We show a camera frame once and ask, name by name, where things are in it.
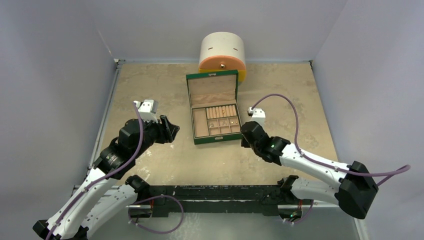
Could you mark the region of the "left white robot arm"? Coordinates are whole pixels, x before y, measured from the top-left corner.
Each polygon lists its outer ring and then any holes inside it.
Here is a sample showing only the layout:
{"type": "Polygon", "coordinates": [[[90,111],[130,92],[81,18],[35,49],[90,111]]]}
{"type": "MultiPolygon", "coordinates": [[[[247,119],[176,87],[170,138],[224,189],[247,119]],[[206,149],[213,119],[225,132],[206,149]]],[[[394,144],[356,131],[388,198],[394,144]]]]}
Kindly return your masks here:
{"type": "Polygon", "coordinates": [[[142,205],[151,197],[150,185],[137,175],[126,179],[108,198],[109,191],[153,144],[172,143],[180,127],[165,115],[156,120],[128,120],[101,151],[93,168],[66,204],[32,229],[43,240],[87,240],[104,222],[124,207],[142,205]]]}

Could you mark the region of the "green jewelry box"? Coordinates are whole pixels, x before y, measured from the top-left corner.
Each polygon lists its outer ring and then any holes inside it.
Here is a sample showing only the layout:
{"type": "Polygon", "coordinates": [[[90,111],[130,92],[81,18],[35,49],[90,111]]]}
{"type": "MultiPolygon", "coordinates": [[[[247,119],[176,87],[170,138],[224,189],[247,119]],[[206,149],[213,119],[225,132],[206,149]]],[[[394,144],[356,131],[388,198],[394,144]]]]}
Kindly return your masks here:
{"type": "Polygon", "coordinates": [[[202,72],[185,78],[194,144],[240,140],[239,72],[202,72]]]}

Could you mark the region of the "green jewelry tray insert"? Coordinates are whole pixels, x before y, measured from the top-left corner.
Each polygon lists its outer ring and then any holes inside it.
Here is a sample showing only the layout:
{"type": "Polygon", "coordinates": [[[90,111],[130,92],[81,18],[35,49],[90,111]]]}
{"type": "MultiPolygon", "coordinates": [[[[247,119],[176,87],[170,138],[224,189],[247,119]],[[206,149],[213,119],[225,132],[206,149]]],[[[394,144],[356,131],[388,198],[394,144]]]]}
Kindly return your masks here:
{"type": "Polygon", "coordinates": [[[191,118],[195,139],[241,134],[241,120],[235,103],[192,108],[191,118]],[[239,125],[230,125],[230,121],[238,121],[239,125]]]}

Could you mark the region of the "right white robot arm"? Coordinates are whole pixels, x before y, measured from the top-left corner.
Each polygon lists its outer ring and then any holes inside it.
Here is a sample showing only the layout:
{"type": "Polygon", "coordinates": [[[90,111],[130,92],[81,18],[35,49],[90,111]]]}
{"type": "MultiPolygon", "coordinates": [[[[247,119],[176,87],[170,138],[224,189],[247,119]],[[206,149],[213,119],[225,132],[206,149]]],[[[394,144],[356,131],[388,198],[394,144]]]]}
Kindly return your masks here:
{"type": "Polygon", "coordinates": [[[346,214],[363,220],[378,193],[377,183],[367,167],[358,161],[351,164],[331,161],[313,155],[315,161],[306,158],[289,140],[268,136],[256,121],[241,126],[241,145],[267,163],[299,170],[314,178],[289,177],[282,185],[280,196],[288,204],[296,200],[318,200],[339,206],[346,214]]]}

